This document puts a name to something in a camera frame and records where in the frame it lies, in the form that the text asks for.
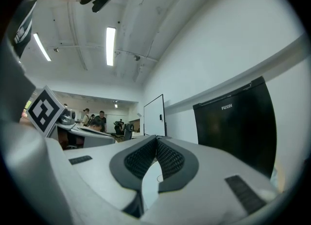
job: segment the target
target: white wall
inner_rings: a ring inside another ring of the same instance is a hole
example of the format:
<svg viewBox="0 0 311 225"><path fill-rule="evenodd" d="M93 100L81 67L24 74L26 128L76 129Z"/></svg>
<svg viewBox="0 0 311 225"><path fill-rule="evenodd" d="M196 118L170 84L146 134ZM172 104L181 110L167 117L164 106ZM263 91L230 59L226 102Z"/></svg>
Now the white wall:
<svg viewBox="0 0 311 225"><path fill-rule="evenodd" d="M197 143L192 105L263 75L275 109L276 161L290 188L310 143L311 60L290 52L302 35L284 0L215 0L164 53L144 86L144 103L164 94L168 136Z"/></svg>
<svg viewBox="0 0 311 225"><path fill-rule="evenodd" d="M50 72L26 71L27 77L37 88L45 85L53 91L139 102L142 99L142 88L126 81L106 79L100 72L81 72L72 75L64 69L51 69Z"/></svg>
<svg viewBox="0 0 311 225"><path fill-rule="evenodd" d="M179 103L235 77L303 34L283 0L215 0L166 50L144 88L144 102L164 94Z"/></svg>
<svg viewBox="0 0 311 225"><path fill-rule="evenodd" d="M73 98L58 98L61 103L66 103L68 108L76 112L76 120L81 118L83 110L88 108L90 115L99 115L102 110L105 112L105 117L107 119L107 132L115 133L113 122L122 119L124 123L128 120L128 108L118 107L115 108L113 104L103 104L98 102L86 102L83 100L76 100Z"/></svg>
<svg viewBox="0 0 311 225"><path fill-rule="evenodd" d="M139 104L136 103L129 108L129 113L128 113L128 120L129 121L135 121L135 120L140 119L140 116L138 115L138 113L139 113L138 106L139 106Z"/></svg>

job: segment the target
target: man in dark shirt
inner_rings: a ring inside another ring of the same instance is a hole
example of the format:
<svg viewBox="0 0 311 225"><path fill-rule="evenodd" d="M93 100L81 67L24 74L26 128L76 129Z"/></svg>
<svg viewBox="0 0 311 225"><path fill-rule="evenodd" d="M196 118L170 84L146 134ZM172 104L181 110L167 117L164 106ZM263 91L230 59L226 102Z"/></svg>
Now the man in dark shirt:
<svg viewBox="0 0 311 225"><path fill-rule="evenodd" d="M107 132L106 118L104 117L104 115L105 115L105 112L104 111L100 111L99 112L99 116L95 117L95 118L100 118L102 120L102 129L101 129L102 133L106 133Z"/></svg>

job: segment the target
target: white ceiling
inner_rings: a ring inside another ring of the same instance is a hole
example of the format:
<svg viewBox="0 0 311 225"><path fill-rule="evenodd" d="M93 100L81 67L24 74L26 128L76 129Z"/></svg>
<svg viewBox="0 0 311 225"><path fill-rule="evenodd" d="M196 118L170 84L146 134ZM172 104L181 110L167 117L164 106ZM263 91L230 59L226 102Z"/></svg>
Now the white ceiling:
<svg viewBox="0 0 311 225"><path fill-rule="evenodd" d="M115 101L117 101L116 104L118 104L118 108L122 108L122 109L128 109L132 107L134 104L136 104L135 102L112 100L112 99L107 99L107 98L77 95L77 94L64 93L64 92L58 92L58 91L53 91L53 93L60 100L74 99L74 100L84 101L86 103L100 103L100 104L104 104L105 106L109 106L109 107L114 107Z"/></svg>
<svg viewBox="0 0 311 225"><path fill-rule="evenodd" d="M32 39L21 62L29 75L61 72L77 77L87 74L90 79L96 74L141 85L178 32L207 1L112 0L95 14L92 3L38 0L32 33L38 32L52 61L46 61ZM105 61L107 27L117 28L113 67ZM140 60L135 61L134 55L140 55Z"/></svg>

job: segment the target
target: fluorescent ceiling light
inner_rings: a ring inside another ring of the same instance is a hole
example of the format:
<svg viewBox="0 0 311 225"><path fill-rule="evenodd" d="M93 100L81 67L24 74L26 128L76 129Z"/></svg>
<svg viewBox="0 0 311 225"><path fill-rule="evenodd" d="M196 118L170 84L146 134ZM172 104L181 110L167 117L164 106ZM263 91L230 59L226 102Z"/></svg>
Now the fluorescent ceiling light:
<svg viewBox="0 0 311 225"><path fill-rule="evenodd" d="M107 65L113 66L113 51L115 46L116 28L107 27L106 30L106 60Z"/></svg>
<svg viewBox="0 0 311 225"><path fill-rule="evenodd" d="M39 36L38 36L38 33L34 34L34 37L35 37L35 40L36 40L36 42L37 42L39 48L41 49L43 55L45 56L45 58L46 58L48 61L51 61L49 55L48 55L47 52L45 51L45 49L44 49L44 47L43 47L43 45L42 45L42 43L41 43L41 41L40 41L40 38L39 38Z"/></svg>

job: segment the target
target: black mesh fabric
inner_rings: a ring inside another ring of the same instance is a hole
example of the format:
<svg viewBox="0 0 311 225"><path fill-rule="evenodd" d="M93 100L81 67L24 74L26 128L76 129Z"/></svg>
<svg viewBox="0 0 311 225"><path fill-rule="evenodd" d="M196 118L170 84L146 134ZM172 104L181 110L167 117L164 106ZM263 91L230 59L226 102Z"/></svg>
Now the black mesh fabric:
<svg viewBox="0 0 311 225"><path fill-rule="evenodd" d="M126 168L139 179L143 179L156 156L156 144L156 140L152 140L124 160Z"/></svg>
<svg viewBox="0 0 311 225"><path fill-rule="evenodd" d="M157 143L156 157L162 169L163 179L177 173L183 168L185 163L185 158L182 154L165 145L161 141L158 141Z"/></svg>

